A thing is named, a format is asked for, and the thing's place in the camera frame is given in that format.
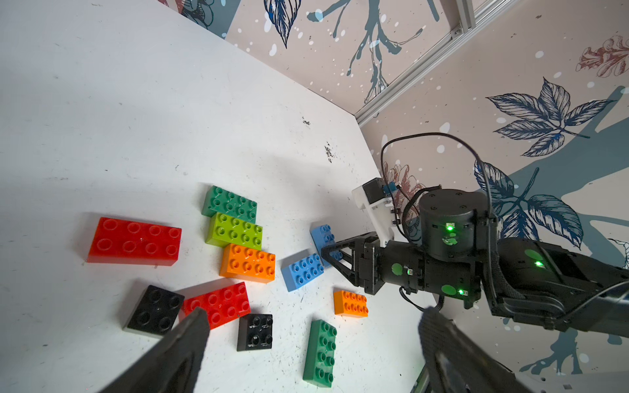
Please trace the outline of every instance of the black cable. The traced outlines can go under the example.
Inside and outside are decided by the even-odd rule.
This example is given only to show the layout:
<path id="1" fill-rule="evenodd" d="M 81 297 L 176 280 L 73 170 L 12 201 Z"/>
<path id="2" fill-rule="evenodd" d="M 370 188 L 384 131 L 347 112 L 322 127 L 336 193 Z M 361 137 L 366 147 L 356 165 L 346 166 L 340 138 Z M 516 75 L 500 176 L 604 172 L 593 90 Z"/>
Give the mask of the black cable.
<path id="1" fill-rule="evenodd" d="M 392 144 L 393 142 L 397 142 L 397 141 L 401 141 L 401 140 L 405 140 L 405 139 L 410 139 L 410 138 L 419 138 L 420 136 L 444 136 L 446 138 L 450 138 L 450 139 L 454 139 L 455 141 L 459 142 L 461 145 L 465 146 L 466 149 L 468 149 L 470 151 L 470 153 L 474 156 L 474 158 L 476 159 L 476 162 L 478 165 L 480 165 L 481 167 L 481 172 L 482 172 L 482 179 L 485 183 L 485 192 L 487 194 L 487 218 L 489 220 L 491 220 L 494 216 L 494 211 L 492 208 L 492 204 L 491 204 L 491 190 L 489 188 L 489 178 L 487 177 L 487 172 L 485 171 L 485 163 L 481 160 L 481 158 L 478 156 L 478 153 L 476 153 L 476 151 L 470 146 L 468 145 L 464 140 L 457 138 L 456 136 L 450 135 L 450 134 L 445 134 L 445 133 L 421 133 L 421 134 L 413 134 L 413 135 L 406 135 L 406 136 L 400 136 L 399 138 L 395 138 L 392 139 L 390 141 L 388 141 L 387 143 L 385 143 L 382 146 L 382 149 L 380 150 L 380 168 L 382 170 L 382 176 L 384 178 L 384 182 L 385 184 L 388 184 L 387 181 L 387 175 L 386 173 L 384 173 L 384 149 L 386 149 L 387 146 L 389 146 L 390 144 Z M 489 276 L 489 291 L 492 295 L 492 299 L 496 298 L 496 288 L 494 287 L 494 277 L 492 274 L 492 266 L 491 266 L 491 225 L 487 225 L 487 259 L 488 259 L 488 264 L 487 264 L 487 274 Z"/>
<path id="2" fill-rule="evenodd" d="M 595 300 L 597 297 L 600 297 L 600 296 L 606 294 L 607 292 L 609 292 L 609 291 L 611 291 L 613 289 L 616 289 L 618 287 L 621 287 L 621 286 L 623 286 L 625 284 L 629 284 L 629 280 L 625 280 L 623 282 L 619 282 L 617 284 L 612 285 L 611 287 L 607 287 L 607 288 L 603 289 L 601 292 L 595 293 L 593 296 L 588 297 L 580 305 L 578 305 L 575 308 L 573 308 L 572 311 L 569 311 L 568 313 L 565 313 L 564 316 L 562 316 L 562 317 L 560 317 L 558 319 L 563 319 L 565 323 L 568 323 L 568 321 L 570 320 L 571 317 L 573 317 L 573 315 L 578 313 L 583 307 L 587 306 L 590 302 Z"/>

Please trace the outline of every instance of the lime green lego brick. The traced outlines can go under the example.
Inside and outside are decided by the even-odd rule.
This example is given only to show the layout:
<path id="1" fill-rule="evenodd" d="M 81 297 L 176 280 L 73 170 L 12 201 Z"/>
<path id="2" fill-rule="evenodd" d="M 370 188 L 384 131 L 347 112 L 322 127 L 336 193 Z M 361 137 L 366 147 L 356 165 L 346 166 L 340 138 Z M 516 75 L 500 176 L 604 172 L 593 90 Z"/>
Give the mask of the lime green lego brick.
<path id="1" fill-rule="evenodd" d="M 304 366 L 305 381 L 319 387 L 332 387 L 336 341 L 337 329 L 334 326 L 322 319 L 312 321 Z"/>
<path id="2" fill-rule="evenodd" d="M 262 227 L 218 213 L 209 221 L 208 238 L 205 242 L 219 247 L 233 243 L 262 250 Z"/>
<path id="3" fill-rule="evenodd" d="M 205 195 L 201 214 L 213 217 L 216 213 L 223 213 L 255 224 L 257 210 L 255 201 L 213 185 Z"/>

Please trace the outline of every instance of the floral wallpaper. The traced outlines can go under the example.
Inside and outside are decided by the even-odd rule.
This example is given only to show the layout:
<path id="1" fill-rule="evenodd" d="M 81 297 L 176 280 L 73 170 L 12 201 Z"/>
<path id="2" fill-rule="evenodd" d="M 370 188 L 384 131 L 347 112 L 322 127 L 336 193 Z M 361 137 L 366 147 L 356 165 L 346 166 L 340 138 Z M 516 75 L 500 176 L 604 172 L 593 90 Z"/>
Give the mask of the floral wallpaper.
<path id="1" fill-rule="evenodd" d="M 459 22 L 455 0 L 158 1 L 350 113 Z"/>
<path id="2" fill-rule="evenodd" d="M 624 0 L 516 3 L 362 128 L 376 164 L 398 136 L 456 135 L 486 163 L 500 237 L 629 268 L 628 19 Z M 384 163 L 409 195 L 419 183 L 484 187 L 474 157 L 449 138 L 394 143 Z M 629 370 L 626 338 L 518 324 L 491 316 L 484 299 L 470 310 L 446 301 L 443 313 L 512 370 Z"/>

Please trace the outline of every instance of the white table surface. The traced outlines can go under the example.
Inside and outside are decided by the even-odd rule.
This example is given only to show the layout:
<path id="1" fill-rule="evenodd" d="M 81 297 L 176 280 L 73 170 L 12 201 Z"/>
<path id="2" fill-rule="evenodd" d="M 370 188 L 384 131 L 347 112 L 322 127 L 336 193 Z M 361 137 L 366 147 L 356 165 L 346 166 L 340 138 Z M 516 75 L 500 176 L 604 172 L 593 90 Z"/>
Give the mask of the white table surface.
<path id="1" fill-rule="evenodd" d="M 353 117 L 155 0 L 99 4 L 0 5 L 0 391 L 98 391 L 157 342 L 121 329 L 148 284 L 195 296 L 237 282 L 204 243 L 216 184 L 259 204 L 277 275 L 247 290 L 274 342 L 236 352 L 238 323 L 215 329 L 195 391 L 316 390 L 301 377 L 323 318 L 339 332 L 331 391 L 408 392 L 421 314 L 397 287 L 342 318 L 333 291 L 362 289 L 329 268 L 288 293 L 280 273 L 314 252 L 314 224 L 339 240 L 372 230 L 351 200 L 378 175 Z M 181 227 L 179 261 L 85 263 L 101 216 Z"/>

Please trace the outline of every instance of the red lego brick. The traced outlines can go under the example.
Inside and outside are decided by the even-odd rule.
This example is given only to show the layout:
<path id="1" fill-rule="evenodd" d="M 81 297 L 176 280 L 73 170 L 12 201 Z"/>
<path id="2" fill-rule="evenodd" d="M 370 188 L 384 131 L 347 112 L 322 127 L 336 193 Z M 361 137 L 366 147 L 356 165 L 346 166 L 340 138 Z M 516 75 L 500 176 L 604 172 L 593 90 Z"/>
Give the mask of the red lego brick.
<path id="1" fill-rule="evenodd" d="M 251 312 L 244 282 L 184 300 L 183 310 L 186 316 L 197 307 L 207 312 L 210 329 L 215 329 Z"/>
<path id="2" fill-rule="evenodd" d="M 172 266 L 180 242 L 181 228 L 101 217 L 87 261 Z"/>

